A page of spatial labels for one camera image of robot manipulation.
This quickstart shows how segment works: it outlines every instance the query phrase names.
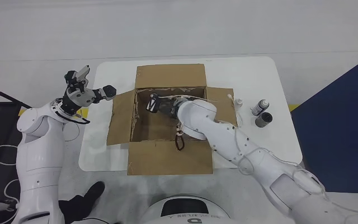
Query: box flap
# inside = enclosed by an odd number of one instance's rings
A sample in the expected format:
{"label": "box flap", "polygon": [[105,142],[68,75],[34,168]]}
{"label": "box flap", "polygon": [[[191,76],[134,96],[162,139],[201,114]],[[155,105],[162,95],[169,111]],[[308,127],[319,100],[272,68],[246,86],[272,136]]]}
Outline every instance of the box flap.
{"label": "box flap", "polygon": [[135,88],[205,86],[203,64],[155,64],[136,69]]}
{"label": "box flap", "polygon": [[235,107],[228,94],[231,94],[234,98],[234,90],[232,88],[206,88],[206,98],[216,101],[211,102],[217,109],[216,120],[223,120],[237,125]]}
{"label": "box flap", "polygon": [[212,174],[212,151],[207,141],[186,140],[178,151],[174,141],[130,142],[128,175]]}
{"label": "box flap", "polygon": [[130,141],[135,90],[116,95],[113,99],[112,118],[107,136],[107,145]]}

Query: white table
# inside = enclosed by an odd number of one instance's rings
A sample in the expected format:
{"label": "white table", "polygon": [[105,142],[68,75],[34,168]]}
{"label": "white table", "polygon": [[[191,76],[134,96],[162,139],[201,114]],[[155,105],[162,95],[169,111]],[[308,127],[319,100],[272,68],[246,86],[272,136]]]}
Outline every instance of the white table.
{"label": "white table", "polygon": [[[282,160],[300,163],[302,153],[290,112],[282,90],[275,62],[268,57],[208,58],[179,60],[135,60],[104,62],[97,68],[93,88],[112,85],[117,94],[134,89],[137,66],[147,64],[205,64],[207,84],[210,87],[233,88],[234,97],[243,99],[239,113],[242,130],[259,146],[271,150]],[[261,99],[270,102],[267,109],[273,121],[265,128],[255,125],[250,108]],[[107,132],[111,120],[112,101],[101,101],[89,107],[88,120],[79,156],[79,167],[84,171],[123,171],[128,165],[128,144],[107,146]],[[234,166],[213,152],[214,167]]]}

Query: cardboard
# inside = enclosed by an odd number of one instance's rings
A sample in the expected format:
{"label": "cardboard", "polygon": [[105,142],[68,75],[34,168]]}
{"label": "cardboard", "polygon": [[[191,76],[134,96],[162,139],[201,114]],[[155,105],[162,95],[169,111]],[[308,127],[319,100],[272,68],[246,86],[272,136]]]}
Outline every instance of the cardboard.
{"label": "cardboard", "polygon": [[217,108],[217,120],[236,123],[229,88],[206,87],[203,64],[139,66],[135,89],[113,100],[107,145],[128,143],[128,175],[212,174],[212,150],[207,141],[184,134],[185,148],[175,146],[177,120],[145,107],[152,93],[161,96],[190,95],[209,100]]}
{"label": "cardboard", "polygon": [[128,175],[212,174],[207,141],[191,141],[178,151],[170,141],[129,143]]}

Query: person's leg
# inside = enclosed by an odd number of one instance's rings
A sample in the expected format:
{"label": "person's leg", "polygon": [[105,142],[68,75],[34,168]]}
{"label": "person's leg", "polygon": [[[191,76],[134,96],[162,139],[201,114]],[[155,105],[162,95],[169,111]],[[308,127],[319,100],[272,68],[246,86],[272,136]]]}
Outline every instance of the person's leg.
{"label": "person's leg", "polygon": [[96,200],[105,190],[105,183],[93,184],[84,196],[76,195],[71,200],[59,200],[59,207],[65,218],[65,224],[80,221],[90,215]]}

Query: can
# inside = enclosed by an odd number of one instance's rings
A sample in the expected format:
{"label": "can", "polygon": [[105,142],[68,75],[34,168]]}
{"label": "can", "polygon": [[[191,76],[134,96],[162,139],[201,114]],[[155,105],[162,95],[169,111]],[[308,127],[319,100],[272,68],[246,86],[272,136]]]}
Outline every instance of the can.
{"label": "can", "polygon": [[267,108],[269,108],[270,104],[267,100],[260,100],[254,108],[252,108],[251,112],[255,116],[259,116],[262,112],[264,112]]}
{"label": "can", "polygon": [[261,113],[255,120],[256,126],[263,128],[266,125],[270,124],[272,121],[272,115],[268,112]]}

